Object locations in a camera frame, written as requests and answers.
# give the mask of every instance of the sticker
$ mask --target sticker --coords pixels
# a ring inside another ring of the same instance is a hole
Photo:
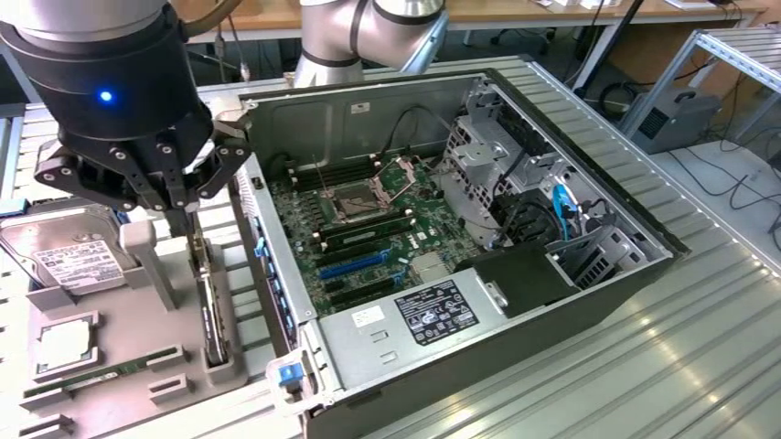
[[[371,111],[371,103],[370,102],[354,103],[353,105],[350,105],[350,113],[351,114],[361,114],[362,112],[370,112],[370,111]]]
[[[365,327],[366,325],[378,322],[386,318],[385,314],[382,314],[382,308],[379,305],[373,306],[371,308],[366,308],[362,311],[353,313],[353,321],[355,322],[355,327]]]
[[[453,281],[396,299],[413,338],[426,346],[480,323]]]
[[[34,257],[66,289],[122,278],[122,267],[106,241],[35,252]]]

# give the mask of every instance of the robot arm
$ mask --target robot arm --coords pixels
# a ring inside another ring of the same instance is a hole
[[[27,0],[2,17],[0,35],[60,124],[36,180],[119,211],[165,212],[174,236],[194,232],[198,199],[249,157],[243,133],[215,130],[185,48],[238,3],[191,23],[165,0]],[[215,150],[185,174],[210,138]]]
[[[302,0],[295,87],[361,80],[362,58],[420,74],[445,41],[445,0]]]
[[[36,180],[118,211],[163,212],[173,236],[193,235],[198,199],[251,153],[242,128],[211,120],[185,48],[241,1],[189,23],[166,0],[16,0],[0,10],[0,37],[60,124]],[[361,57],[424,72],[448,26],[444,0],[302,0],[302,14],[298,87],[358,80]]]

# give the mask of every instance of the pcie slot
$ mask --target pcie slot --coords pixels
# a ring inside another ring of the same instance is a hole
[[[342,265],[337,265],[335,267],[323,268],[319,271],[319,278],[321,280],[334,279],[338,276],[343,276],[345,274],[355,273],[359,270],[371,267],[373,265],[381,265],[389,259],[390,250],[383,250],[378,254],[371,256],[366,256],[353,262],[347,262]]]
[[[333,252],[325,254],[317,261],[315,266],[318,268],[325,267],[326,265],[334,265],[335,263],[341,263],[349,259],[357,258],[363,256],[366,253],[374,253],[379,251],[379,246],[377,244],[365,244],[358,245],[355,247],[350,247],[341,252]]]
[[[365,298],[370,294],[382,293],[383,291],[390,290],[396,285],[397,279],[394,277],[389,277],[382,281],[377,281],[369,285],[359,286],[358,288],[349,290],[345,293],[339,293],[331,296],[330,298],[331,305],[339,306],[346,304],[347,302],[353,302],[358,299]]]

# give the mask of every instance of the white label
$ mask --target white label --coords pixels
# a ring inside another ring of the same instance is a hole
[[[350,113],[353,114],[361,114],[362,112],[370,111],[371,111],[370,102],[354,103],[353,105],[350,105]]]
[[[122,267],[106,241],[84,242],[35,252],[38,263],[66,289],[80,288],[122,278]]]
[[[386,318],[386,316],[382,314],[382,308],[379,305],[373,306],[371,308],[366,308],[358,313],[353,313],[355,327],[365,327],[366,325],[378,322],[383,318]]]

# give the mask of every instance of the warning label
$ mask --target warning label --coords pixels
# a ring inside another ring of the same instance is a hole
[[[396,304],[422,346],[480,323],[453,281],[400,297]]]
[[[38,263],[66,289],[80,288],[122,277],[122,268],[104,241],[34,253]]]

